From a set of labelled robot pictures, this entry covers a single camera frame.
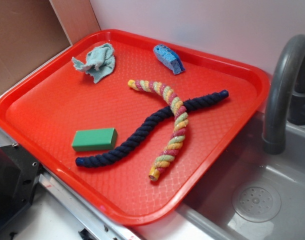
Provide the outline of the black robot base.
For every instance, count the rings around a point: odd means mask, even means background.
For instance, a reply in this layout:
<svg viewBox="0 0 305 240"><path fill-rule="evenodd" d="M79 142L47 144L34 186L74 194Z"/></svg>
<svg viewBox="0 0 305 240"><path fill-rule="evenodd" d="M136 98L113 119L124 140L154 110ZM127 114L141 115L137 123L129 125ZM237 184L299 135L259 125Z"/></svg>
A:
<svg viewBox="0 0 305 240"><path fill-rule="evenodd" d="M41 168L22 146L0 147L0 233L32 205Z"/></svg>

